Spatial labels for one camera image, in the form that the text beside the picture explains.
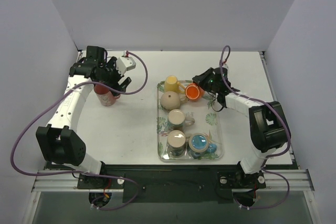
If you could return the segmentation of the orange mug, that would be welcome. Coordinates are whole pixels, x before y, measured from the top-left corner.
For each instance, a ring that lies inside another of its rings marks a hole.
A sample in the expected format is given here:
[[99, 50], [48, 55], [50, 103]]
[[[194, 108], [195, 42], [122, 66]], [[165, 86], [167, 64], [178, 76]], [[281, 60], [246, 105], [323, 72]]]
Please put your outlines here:
[[198, 101], [204, 94], [205, 91], [195, 83], [191, 83], [185, 88], [186, 97], [193, 102]]

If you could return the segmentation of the pink floral mug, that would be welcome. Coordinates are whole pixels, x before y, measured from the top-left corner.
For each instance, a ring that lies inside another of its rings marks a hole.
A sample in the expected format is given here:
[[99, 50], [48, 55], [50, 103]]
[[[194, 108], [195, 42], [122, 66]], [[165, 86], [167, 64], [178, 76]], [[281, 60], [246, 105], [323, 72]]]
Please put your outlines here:
[[96, 84], [93, 90], [103, 106], [112, 106], [115, 104], [116, 100], [120, 98], [119, 94], [114, 96], [108, 88], [102, 85]]

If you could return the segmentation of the yellow mug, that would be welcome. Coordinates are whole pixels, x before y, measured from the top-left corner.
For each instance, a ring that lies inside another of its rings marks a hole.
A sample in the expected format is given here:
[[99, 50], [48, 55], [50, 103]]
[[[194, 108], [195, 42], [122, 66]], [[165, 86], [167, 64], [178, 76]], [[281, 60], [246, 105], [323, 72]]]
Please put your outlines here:
[[164, 92], [185, 93], [185, 87], [178, 81], [176, 76], [168, 76], [164, 82]]

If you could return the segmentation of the round beige mug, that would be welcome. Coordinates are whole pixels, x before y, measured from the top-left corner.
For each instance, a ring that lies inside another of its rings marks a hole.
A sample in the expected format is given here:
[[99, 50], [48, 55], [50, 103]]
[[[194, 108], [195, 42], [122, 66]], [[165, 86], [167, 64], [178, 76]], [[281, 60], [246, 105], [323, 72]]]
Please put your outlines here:
[[179, 96], [176, 92], [173, 91], [164, 92], [160, 97], [160, 105], [167, 111], [179, 109], [181, 105], [187, 101], [188, 98], [186, 96]]

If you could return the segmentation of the cream leaf pattern mug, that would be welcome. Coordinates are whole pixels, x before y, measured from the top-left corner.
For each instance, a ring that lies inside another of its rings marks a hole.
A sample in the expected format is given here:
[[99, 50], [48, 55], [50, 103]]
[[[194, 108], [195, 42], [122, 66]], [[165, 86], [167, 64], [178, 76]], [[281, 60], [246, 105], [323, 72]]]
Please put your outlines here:
[[167, 116], [167, 125], [170, 130], [181, 130], [195, 124], [195, 119], [188, 117], [179, 109], [171, 110]]

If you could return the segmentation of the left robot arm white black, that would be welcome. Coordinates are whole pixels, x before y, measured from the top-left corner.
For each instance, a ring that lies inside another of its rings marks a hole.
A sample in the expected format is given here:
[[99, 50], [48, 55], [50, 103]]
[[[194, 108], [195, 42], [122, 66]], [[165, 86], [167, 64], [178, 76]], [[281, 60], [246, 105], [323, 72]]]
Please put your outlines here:
[[43, 157], [48, 162], [65, 165], [84, 173], [91, 173], [89, 181], [96, 188], [108, 182], [107, 173], [101, 171], [102, 162], [90, 156], [84, 141], [77, 134], [79, 118], [86, 99], [100, 82], [113, 88], [110, 94], [125, 92], [131, 79], [121, 78], [136, 67], [129, 57], [106, 59], [107, 51], [98, 46], [88, 46], [86, 56], [74, 63], [69, 71], [67, 95], [46, 126], [38, 127], [36, 138]]

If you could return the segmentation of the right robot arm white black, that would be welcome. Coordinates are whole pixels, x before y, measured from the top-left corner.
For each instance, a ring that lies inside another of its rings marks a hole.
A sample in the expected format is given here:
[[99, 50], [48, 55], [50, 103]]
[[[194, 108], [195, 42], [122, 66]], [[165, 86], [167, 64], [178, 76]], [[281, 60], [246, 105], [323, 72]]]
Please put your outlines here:
[[265, 102], [243, 94], [233, 88], [228, 80], [227, 68], [209, 68], [192, 78], [194, 84], [216, 96], [217, 102], [226, 109], [232, 109], [249, 119], [250, 150], [238, 162], [235, 182], [248, 186], [264, 167], [267, 159], [281, 154], [275, 151], [284, 144], [290, 145], [291, 133], [278, 101]]

